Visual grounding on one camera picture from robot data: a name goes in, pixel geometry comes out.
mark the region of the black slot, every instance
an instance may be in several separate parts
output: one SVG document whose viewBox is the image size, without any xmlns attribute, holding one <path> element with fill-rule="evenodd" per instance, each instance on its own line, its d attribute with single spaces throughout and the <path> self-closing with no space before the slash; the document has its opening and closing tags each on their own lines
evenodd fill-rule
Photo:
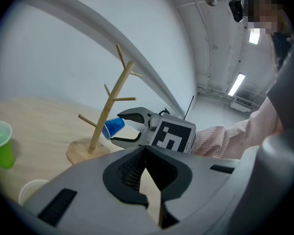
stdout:
<svg viewBox="0 0 294 235">
<path fill-rule="evenodd" d="M 38 218 L 46 223 L 56 226 L 73 199 L 77 191 L 70 189 L 61 190 L 54 199 L 43 209 Z"/>
<path fill-rule="evenodd" d="M 235 168 L 215 164 L 215 165 L 211 166 L 209 169 L 232 174 L 232 172 L 234 171 Z"/>
</svg>

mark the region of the sleeve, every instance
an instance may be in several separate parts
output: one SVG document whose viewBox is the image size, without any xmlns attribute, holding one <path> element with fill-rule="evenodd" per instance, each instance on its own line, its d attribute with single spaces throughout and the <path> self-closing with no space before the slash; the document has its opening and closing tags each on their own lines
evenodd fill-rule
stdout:
<svg viewBox="0 0 294 235">
<path fill-rule="evenodd" d="M 260 109 L 247 120 L 228 129 L 214 126 L 197 132 L 192 153 L 205 157 L 240 159 L 247 148 L 261 145 L 266 137 L 281 131 L 281 121 L 266 98 Z"/>
</svg>

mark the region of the ceiling light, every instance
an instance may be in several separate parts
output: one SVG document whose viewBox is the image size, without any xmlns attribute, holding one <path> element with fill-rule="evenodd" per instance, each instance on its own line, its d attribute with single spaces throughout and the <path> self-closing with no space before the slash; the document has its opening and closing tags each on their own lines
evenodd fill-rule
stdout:
<svg viewBox="0 0 294 235">
<path fill-rule="evenodd" d="M 241 83 L 243 82 L 244 78 L 245 78 L 245 75 L 242 74 L 242 73 L 239 73 L 239 75 L 238 75 L 232 89 L 230 90 L 230 92 L 228 94 L 229 96 L 233 96 L 235 94 L 235 92 L 237 91 L 237 89 L 239 88 Z"/>
<path fill-rule="evenodd" d="M 260 29 L 251 29 L 250 30 L 250 36 L 249 36 L 249 42 L 252 44 L 258 44 L 258 40 L 260 37 Z"/>
</svg>

